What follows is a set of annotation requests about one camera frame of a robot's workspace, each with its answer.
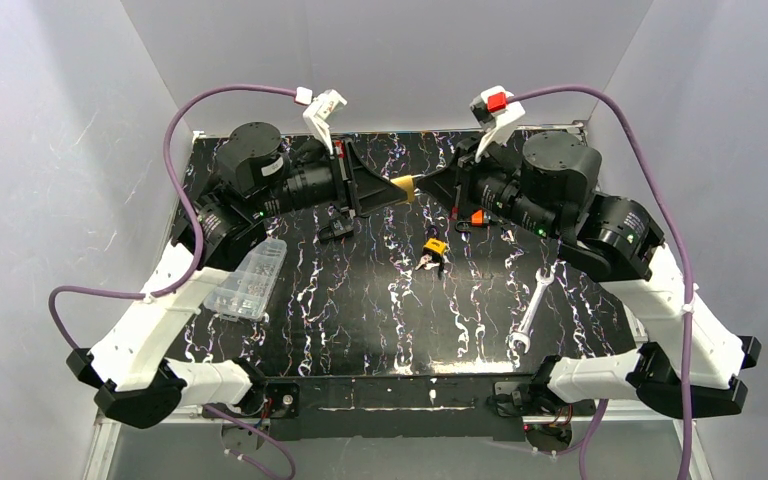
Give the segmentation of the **small brass padlock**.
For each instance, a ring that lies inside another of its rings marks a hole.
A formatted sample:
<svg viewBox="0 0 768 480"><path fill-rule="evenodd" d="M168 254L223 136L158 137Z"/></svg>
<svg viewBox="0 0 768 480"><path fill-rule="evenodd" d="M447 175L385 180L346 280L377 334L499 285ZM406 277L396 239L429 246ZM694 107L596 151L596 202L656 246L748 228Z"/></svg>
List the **small brass padlock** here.
<svg viewBox="0 0 768 480"><path fill-rule="evenodd" d="M391 178L390 182L405 192L406 200L405 204L410 204L415 200L416 186L415 177L413 175L404 175L400 177Z"/></svg>

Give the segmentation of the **black padlock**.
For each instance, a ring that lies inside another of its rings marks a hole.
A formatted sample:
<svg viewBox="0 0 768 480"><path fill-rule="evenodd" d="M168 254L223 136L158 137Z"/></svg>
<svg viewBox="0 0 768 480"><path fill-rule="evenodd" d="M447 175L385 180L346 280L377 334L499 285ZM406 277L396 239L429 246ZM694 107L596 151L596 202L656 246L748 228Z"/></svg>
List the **black padlock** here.
<svg viewBox="0 0 768 480"><path fill-rule="evenodd" d="M317 238L319 242L323 244L341 241L345 238L352 237L354 231L354 222L352 219L346 217L334 217L329 220L327 225L318 231Z"/></svg>

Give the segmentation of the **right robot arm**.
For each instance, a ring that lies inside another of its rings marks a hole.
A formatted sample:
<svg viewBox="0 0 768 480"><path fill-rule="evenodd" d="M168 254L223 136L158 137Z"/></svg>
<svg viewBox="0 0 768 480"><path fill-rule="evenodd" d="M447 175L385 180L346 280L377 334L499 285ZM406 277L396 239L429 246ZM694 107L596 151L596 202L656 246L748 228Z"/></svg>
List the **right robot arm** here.
<svg viewBox="0 0 768 480"><path fill-rule="evenodd" d="M739 375L761 345L729 332L682 273L662 228L638 202L597 190L602 158L565 131L539 133L521 149L477 136L417 188L452 214L484 210L543 238L558 257L615 296L645 328L639 348L605 357L543 360L519 390L528 410L584 400L638 400L680 419L739 414L748 394Z"/></svg>

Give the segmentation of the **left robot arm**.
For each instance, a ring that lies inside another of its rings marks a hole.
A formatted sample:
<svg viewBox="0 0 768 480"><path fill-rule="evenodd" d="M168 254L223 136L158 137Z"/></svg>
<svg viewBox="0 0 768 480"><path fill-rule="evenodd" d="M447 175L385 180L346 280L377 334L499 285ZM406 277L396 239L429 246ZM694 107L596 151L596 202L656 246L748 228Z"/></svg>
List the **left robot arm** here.
<svg viewBox="0 0 768 480"><path fill-rule="evenodd" d="M237 127L217 149L209 174L183 196L184 216L171 238L171 254L190 257L182 277L131 295L129 308L98 343L72 350L70 370L95 389L105 417L141 429L181 407L251 405L266 380L250 362L167 357L185 324L265 241L266 219L322 204L367 217L409 196L405 185L368 168L347 140L312 138L292 151L271 124Z"/></svg>

